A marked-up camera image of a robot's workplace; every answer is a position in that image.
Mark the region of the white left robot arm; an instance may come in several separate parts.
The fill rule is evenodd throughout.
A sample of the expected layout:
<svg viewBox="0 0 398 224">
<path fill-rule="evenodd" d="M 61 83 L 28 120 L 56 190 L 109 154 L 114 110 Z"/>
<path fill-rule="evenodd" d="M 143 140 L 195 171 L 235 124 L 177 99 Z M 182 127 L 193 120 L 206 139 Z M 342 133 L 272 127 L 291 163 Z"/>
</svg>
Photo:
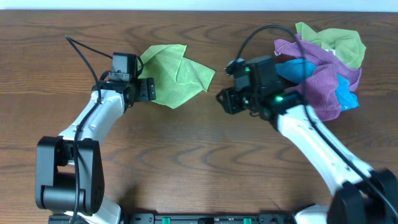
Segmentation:
<svg viewBox="0 0 398 224">
<path fill-rule="evenodd" d="M 77 119 L 37 144 L 35 202 L 49 223 L 130 223 L 131 216 L 104 195 L 100 146 L 128 107 L 156 98 L 153 78 L 100 80 Z"/>
</svg>

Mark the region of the light green cloth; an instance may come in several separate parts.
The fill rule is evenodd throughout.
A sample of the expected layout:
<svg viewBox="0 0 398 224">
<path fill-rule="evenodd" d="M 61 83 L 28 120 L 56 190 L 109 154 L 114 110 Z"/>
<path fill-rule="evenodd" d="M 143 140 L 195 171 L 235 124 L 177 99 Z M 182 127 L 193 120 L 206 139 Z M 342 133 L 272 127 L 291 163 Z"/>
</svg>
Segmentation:
<svg viewBox="0 0 398 224">
<path fill-rule="evenodd" d="M 208 91 L 215 71 L 185 57 L 187 46 L 181 44 L 152 45 L 142 55 L 141 78 L 153 78 L 154 103 L 175 109 Z"/>
</svg>

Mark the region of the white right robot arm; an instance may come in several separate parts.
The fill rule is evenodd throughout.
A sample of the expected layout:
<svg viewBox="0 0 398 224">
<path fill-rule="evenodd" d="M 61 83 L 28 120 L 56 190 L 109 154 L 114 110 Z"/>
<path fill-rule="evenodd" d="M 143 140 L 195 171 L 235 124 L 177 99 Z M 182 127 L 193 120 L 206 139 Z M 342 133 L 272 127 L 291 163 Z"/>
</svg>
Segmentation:
<svg viewBox="0 0 398 224">
<path fill-rule="evenodd" d="M 320 121 L 297 91 L 285 91 L 274 60 L 263 56 L 231 61 L 234 80 L 217 101 L 229 114 L 248 110 L 270 122 L 316 168 L 331 196 L 330 206 L 311 205 L 293 214 L 295 223 L 397 223 L 397 178 L 374 170 L 350 152 Z"/>
</svg>

